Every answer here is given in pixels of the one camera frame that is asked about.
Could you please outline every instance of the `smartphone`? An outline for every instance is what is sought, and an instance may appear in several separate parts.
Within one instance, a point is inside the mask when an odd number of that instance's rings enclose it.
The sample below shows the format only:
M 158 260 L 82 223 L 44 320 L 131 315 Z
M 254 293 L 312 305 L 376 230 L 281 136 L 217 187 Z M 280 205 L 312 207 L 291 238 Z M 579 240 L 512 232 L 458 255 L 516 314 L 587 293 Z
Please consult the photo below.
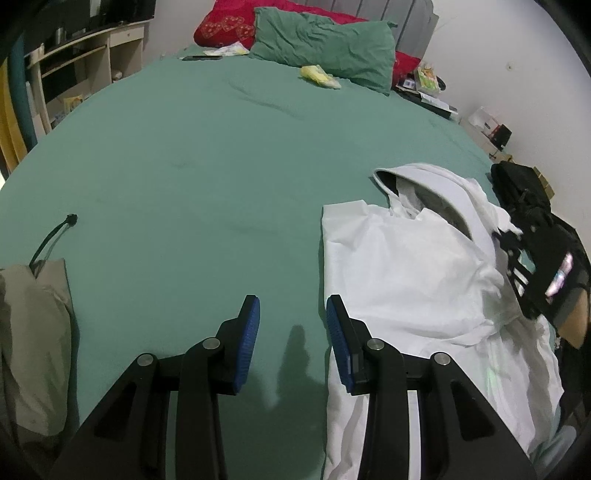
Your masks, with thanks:
M 181 57 L 182 61 L 192 61 L 192 60 L 219 60 L 221 59 L 221 55 L 189 55 L 187 57 Z

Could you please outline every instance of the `white wall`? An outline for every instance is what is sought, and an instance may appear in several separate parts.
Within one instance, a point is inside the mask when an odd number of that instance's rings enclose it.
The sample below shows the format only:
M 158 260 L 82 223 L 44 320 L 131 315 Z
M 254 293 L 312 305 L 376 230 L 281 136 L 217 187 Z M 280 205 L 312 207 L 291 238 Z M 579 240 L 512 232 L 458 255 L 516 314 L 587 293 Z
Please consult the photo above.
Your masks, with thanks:
M 484 106 L 513 132 L 506 151 L 537 166 L 591 254 L 591 78 L 534 0 L 433 0 L 440 16 L 425 54 L 441 98 L 469 115 Z
M 172 54 L 193 42 L 193 33 L 215 0 L 157 0 L 148 27 L 144 64 Z

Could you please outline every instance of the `white cloth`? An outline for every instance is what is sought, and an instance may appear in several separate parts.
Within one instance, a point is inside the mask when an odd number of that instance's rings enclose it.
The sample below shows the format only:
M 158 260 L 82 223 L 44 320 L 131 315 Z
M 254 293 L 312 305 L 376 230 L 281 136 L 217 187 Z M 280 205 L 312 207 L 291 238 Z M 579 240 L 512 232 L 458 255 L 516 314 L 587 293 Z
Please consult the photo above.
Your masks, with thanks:
M 376 171 L 389 209 L 362 200 L 324 207 L 325 298 L 340 294 L 352 318 L 403 353 L 449 353 L 525 452 L 533 452 L 550 436 L 563 390 L 547 322 L 522 316 L 505 277 L 506 255 L 495 244 L 491 253 L 482 240 L 482 229 L 488 237 L 498 228 L 514 229 L 508 214 L 488 202 L 477 182 L 443 168 L 415 164 L 388 171 L 407 179 L 398 178 L 396 195 Z M 408 180 L 451 195 L 442 205 L 454 207 L 472 238 L 480 235 L 480 247 L 424 207 Z M 333 354 L 328 386 L 324 478 L 356 480 L 369 398 L 347 394 Z M 409 478 L 418 480 L 418 408 L 412 393 L 409 398 Z

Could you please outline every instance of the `shelf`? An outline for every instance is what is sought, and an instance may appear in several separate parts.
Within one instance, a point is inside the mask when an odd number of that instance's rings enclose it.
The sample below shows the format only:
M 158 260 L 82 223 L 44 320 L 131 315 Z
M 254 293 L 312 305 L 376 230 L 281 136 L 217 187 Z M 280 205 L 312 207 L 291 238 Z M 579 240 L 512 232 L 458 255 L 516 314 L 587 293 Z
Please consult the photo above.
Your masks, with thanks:
M 79 44 L 84 41 L 87 41 L 91 38 L 95 38 L 100 35 L 108 34 L 110 32 L 118 30 L 122 27 L 133 27 L 135 25 L 147 24 L 149 22 L 150 22 L 150 20 L 141 20 L 139 22 L 133 22 L 133 23 L 129 23 L 129 24 L 119 25 L 116 27 L 103 28 L 102 30 L 101 29 L 93 30 L 93 31 L 88 32 L 86 34 L 82 34 L 76 38 L 71 38 L 69 41 L 67 41 L 65 43 L 61 43 L 61 44 L 49 49 L 46 52 L 41 47 L 37 48 L 37 49 L 33 50 L 32 52 L 29 52 L 25 55 L 25 58 L 26 57 L 29 58 L 29 65 L 27 66 L 27 68 L 30 69 L 36 63 L 39 63 L 42 60 L 47 60 L 52 55 L 55 55 L 56 53 L 59 53 L 59 52 L 65 50 L 66 48 L 73 47 L 74 45 Z
M 59 69 L 65 67 L 66 65 L 69 65 L 70 63 L 74 63 L 75 61 L 83 59 L 84 57 L 87 57 L 88 55 L 91 55 L 91 54 L 96 53 L 98 51 L 104 50 L 105 48 L 107 48 L 107 45 L 101 45 L 100 47 L 96 47 L 96 48 L 93 48 L 92 50 L 85 51 L 84 53 L 81 53 L 77 57 L 70 59 L 68 61 L 65 61 L 64 63 L 60 63 L 57 67 L 53 67 L 48 72 L 43 73 L 41 75 L 41 78 L 44 79 L 48 75 L 51 75 L 52 73 L 57 72 Z

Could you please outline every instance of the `beige bag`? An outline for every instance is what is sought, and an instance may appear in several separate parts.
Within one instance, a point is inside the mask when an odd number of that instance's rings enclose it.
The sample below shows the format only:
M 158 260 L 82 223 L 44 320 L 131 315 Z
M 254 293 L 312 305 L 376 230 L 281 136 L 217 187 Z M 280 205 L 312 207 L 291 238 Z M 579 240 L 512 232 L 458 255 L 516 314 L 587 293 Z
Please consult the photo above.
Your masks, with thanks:
M 0 426 L 42 478 L 66 422 L 72 315 L 63 259 L 0 270 Z

